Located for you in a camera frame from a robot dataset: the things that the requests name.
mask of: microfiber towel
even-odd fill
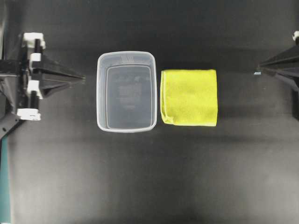
[[[218,103],[215,70],[163,70],[160,91],[164,123],[216,126]]]

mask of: clear plastic container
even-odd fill
[[[157,79],[152,54],[121,51],[99,57],[97,120],[107,132],[145,132],[156,125]]]

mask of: yellow cloth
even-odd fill
[[[160,102],[162,120],[166,124],[216,126],[216,71],[162,71]]]

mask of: black table surface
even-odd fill
[[[292,47],[298,0],[7,0],[6,55],[20,32],[86,76],[8,137],[15,224],[297,224],[298,99],[259,61]],[[217,70],[217,127],[100,130],[98,57],[148,51],[163,69]]]

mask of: white clamp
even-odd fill
[[[41,120],[41,114],[38,109],[22,108],[18,109],[17,115],[21,120]]]
[[[295,31],[293,35],[293,40],[296,41],[296,39],[299,37],[299,31]]]
[[[29,59],[29,69],[32,72],[32,62],[40,62],[42,60],[41,53],[32,53]]]
[[[38,80],[29,80],[27,85],[27,94],[30,95],[31,91],[36,91],[36,95],[42,99],[42,93],[39,89],[39,81]]]
[[[23,39],[27,42],[28,48],[34,48],[35,47],[35,40],[39,39],[41,41],[41,47],[43,49],[46,48],[46,42],[43,39],[42,33],[24,33]]]

